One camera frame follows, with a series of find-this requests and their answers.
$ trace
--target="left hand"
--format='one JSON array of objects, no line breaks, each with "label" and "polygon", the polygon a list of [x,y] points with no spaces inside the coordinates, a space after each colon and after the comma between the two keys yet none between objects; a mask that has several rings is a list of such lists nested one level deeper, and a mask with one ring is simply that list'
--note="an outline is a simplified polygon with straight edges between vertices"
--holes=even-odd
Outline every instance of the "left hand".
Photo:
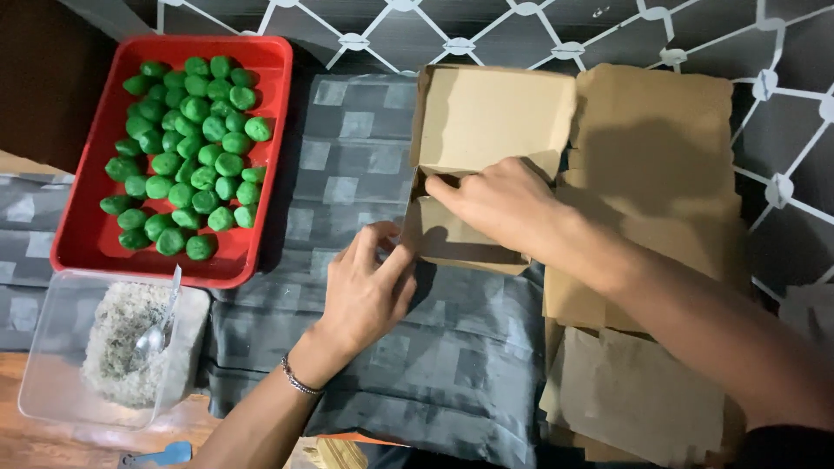
[{"label": "left hand", "polygon": [[[390,239],[398,235],[393,222],[369,224],[328,266],[324,316],[315,328],[351,358],[403,319],[417,288],[414,254]],[[377,247],[390,252],[385,262]]]}]

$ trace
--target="wooden surface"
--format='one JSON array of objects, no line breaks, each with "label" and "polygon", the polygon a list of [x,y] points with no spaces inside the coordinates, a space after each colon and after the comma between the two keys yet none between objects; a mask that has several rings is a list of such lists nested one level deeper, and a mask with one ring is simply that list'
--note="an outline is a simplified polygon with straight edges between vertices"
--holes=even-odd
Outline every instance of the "wooden surface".
[{"label": "wooden surface", "polygon": [[206,396],[190,396],[136,433],[30,419],[18,411],[26,359],[0,353],[0,469],[115,469],[120,454],[162,451],[173,441],[191,441],[196,451],[220,422]]}]

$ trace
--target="red plastic tray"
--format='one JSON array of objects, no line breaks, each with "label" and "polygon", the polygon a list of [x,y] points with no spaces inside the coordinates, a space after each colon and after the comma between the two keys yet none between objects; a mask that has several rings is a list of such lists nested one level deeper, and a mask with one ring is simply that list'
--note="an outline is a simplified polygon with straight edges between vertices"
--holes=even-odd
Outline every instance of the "red plastic tray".
[{"label": "red plastic tray", "polygon": [[[140,251],[126,250],[118,243],[118,234],[122,230],[116,224],[116,217],[105,214],[98,207],[101,199],[124,194],[124,184],[117,184],[104,173],[104,165],[116,156],[113,144],[127,137],[124,123],[128,105],[137,100],[122,88],[122,81],[137,74],[139,64],[145,60],[159,60],[181,70],[186,58],[200,56],[208,59],[215,55],[235,58],[244,68],[254,70],[260,76],[255,87],[259,103],[248,113],[275,120],[272,139],[256,142],[248,155],[248,167],[267,167],[254,228],[234,228],[217,233],[217,254],[202,262],[189,259],[185,253],[166,257],[156,252],[153,245]],[[78,164],[75,183],[55,234],[49,258],[53,268],[169,277],[174,266],[180,264],[184,285],[228,289],[248,280],[257,263],[267,203],[275,179],[287,115],[292,56],[289,43],[276,37],[153,35],[122,43],[113,59]],[[175,209],[166,199],[147,200],[143,207],[159,213]],[[202,233],[213,231],[203,228],[200,230]]]}]

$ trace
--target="right hand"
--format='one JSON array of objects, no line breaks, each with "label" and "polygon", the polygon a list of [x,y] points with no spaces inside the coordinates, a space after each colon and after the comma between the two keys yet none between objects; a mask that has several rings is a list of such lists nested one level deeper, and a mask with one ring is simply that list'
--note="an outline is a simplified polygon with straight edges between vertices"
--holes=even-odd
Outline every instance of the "right hand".
[{"label": "right hand", "polygon": [[425,189],[472,228],[542,262],[557,241],[555,220],[570,210],[518,158],[504,158],[465,176],[460,189],[437,175],[427,178]]}]

